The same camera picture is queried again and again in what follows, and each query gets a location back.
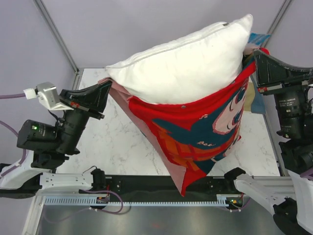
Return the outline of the right aluminium frame post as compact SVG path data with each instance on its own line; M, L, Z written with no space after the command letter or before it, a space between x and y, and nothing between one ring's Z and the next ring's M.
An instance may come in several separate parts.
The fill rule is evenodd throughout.
M267 47L267 45L269 44L271 37L274 35L274 33L276 32L280 22L282 21L282 19L284 18L286 12L289 10L289 8L291 7L291 5L293 4L294 0L284 0L282 5L280 6L277 14L275 15L269 29L267 30L267 34L270 35L270 37L268 39L266 39L263 43L262 43L262 47Z

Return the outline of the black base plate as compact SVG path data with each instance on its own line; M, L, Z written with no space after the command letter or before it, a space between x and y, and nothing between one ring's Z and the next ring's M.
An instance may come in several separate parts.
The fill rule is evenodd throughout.
M170 176L107 175L104 188L99 185L91 191L110 190L122 201L213 201L217 195L241 195L224 177L204 177L189 185L184 196Z

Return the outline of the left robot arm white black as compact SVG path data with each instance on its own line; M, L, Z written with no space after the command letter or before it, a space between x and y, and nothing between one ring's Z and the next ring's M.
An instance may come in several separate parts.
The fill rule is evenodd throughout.
M25 199L55 193L102 193L107 189L104 171L57 174L70 156L79 154L77 144L90 118L103 119L112 81L81 90L62 90L49 82L24 91L26 98L38 98L50 112L62 111L54 125L26 120L17 134L17 147L23 150L20 160L0 166L2 198Z

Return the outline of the white pillow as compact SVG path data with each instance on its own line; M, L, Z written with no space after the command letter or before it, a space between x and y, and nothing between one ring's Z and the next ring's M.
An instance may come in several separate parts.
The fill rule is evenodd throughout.
M230 85L242 70L253 16L217 22L106 67L131 95L151 104L190 103Z

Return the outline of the red patterned pillowcase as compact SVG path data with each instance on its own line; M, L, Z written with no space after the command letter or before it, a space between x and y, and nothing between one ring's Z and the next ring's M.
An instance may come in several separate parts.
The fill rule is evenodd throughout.
M112 84L110 94L161 156L181 195L241 138L247 84L256 71L253 55L243 58L243 67L229 86L186 104L149 104Z

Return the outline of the left aluminium frame post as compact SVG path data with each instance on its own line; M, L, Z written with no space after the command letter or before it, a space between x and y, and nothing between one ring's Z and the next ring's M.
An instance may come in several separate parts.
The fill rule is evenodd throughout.
M41 16L43 17L44 21L46 22L49 30L51 31L52 35L54 36L55 40L57 41L58 45L60 46L62 52L64 53L65 57L67 58L71 68L73 69L74 73L77 75L79 73L79 68L77 67L68 47L66 46L56 24L54 23L47 7L45 6L42 0L33 0L34 4L36 5L37 9L39 10Z

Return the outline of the aluminium front rail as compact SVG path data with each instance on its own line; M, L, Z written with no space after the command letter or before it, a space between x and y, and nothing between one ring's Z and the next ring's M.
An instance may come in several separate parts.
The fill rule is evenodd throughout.
M290 177L255 176L253 179L275 192L293 191L293 182Z

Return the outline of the blue beige checkered pillow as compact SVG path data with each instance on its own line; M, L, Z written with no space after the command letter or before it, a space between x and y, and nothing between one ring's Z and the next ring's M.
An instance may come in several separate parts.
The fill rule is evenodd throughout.
M244 111L260 115L266 113L266 107L262 95L258 92L256 83L251 77L249 77L247 84Z

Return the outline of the aluminium frame post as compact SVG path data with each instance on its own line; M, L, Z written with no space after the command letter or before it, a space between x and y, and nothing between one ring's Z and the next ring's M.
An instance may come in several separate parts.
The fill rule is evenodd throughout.
M57 41L58 45L60 46L62 52L64 53L65 57L67 58L71 68L73 69L74 73L77 75L79 73L79 68L77 67L68 47L66 46L56 24L54 23L47 7L45 6L42 0L33 0L34 4L36 5L37 9L39 10L41 16L43 17L44 21L46 22L49 30L51 31L52 35L54 36L55 40Z
M262 47L267 47L267 45L269 44L271 37L274 35L274 33L276 32L280 22L282 21L282 19L284 18L286 12L289 10L289 8L291 7L291 5L293 4L294 0L284 0L282 5L280 6L277 14L275 15L269 29L267 30L267 34L270 35L270 37L268 39L266 39L263 43L262 43Z

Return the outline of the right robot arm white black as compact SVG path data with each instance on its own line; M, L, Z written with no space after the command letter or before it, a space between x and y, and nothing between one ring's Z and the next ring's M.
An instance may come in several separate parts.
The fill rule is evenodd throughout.
M295 197L279 195L256 181L240 168L225 174L224 189L239 191L265 208L276 226L286 235L310 235L313 232L313 87L312 68L284 63L257 49L253 52L257 88L272 95L280 129L285 169L292 181Z

